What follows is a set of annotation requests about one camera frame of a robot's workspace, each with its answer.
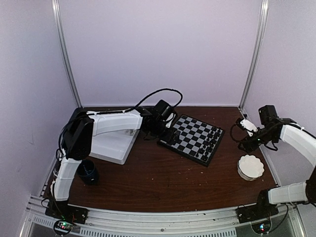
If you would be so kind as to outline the black white chess board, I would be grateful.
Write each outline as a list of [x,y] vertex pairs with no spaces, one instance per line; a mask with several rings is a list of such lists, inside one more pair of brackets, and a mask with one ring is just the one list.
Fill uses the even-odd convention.
[[225,131],[204,121],[182,114],[173,125],[179,134],[174,143],[159,140],[158,144],[200,165],[208,167]]

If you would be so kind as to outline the white plastic compartment tray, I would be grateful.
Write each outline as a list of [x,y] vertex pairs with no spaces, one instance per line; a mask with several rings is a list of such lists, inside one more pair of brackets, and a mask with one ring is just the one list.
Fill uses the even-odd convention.
[[139,134],[139,130],[120,130],[92,138],[90,157],[124,165]]

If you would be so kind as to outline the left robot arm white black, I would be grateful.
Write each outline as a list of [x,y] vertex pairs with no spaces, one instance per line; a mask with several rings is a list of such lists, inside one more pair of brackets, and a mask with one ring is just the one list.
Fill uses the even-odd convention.
[[60,219],[71,215],[71,208],[64,202],[69,199],[75,173],[84,159],[93,157],[123,165],[140,131],[165,142],[176,140],[178,135],[171,127],[176,117],[170,106],[106,112],[75,109],[58,141],[60,167],[50,186],[55,200],[52,212]]

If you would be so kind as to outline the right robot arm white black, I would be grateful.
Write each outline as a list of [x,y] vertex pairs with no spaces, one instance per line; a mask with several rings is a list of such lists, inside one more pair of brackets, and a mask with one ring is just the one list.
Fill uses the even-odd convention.
[[255,151],[261,145],[275,144],[279,140],[292,147],[296,151],[285,159],[281,155],[281,161],[285,163],[286,171],[295,171],[291,164],[299,165],[304,158],[310,164],[312,173],[309,179],[280,186],[259,193],[257,203],[253,207],[253,214],[258,218],[265,217],[278,204],[316,204],[316,137],[307,132],[303,127],[290,118],[266,117],[263,118],[263,128],[256,128],[247,119],[237,119],[235,126],[247,131],[248,135],[241,140],[235,140],[238,148],[247,153]]

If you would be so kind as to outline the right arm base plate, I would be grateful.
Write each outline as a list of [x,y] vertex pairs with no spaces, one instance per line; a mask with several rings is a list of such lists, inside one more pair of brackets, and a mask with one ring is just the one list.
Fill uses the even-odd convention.
[[262,207],[257,204],[242,206],[236,209],[239,223],[253,222],[266,219],[279,213],[276,205]]

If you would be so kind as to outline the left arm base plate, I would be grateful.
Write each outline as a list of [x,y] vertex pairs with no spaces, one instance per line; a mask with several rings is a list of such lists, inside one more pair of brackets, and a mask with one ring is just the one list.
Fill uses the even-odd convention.
[[55,201],[50,199],[45,210],[45,215],[67,221],[69,223],[85,224],[88,209],[68,205],[68,201]]

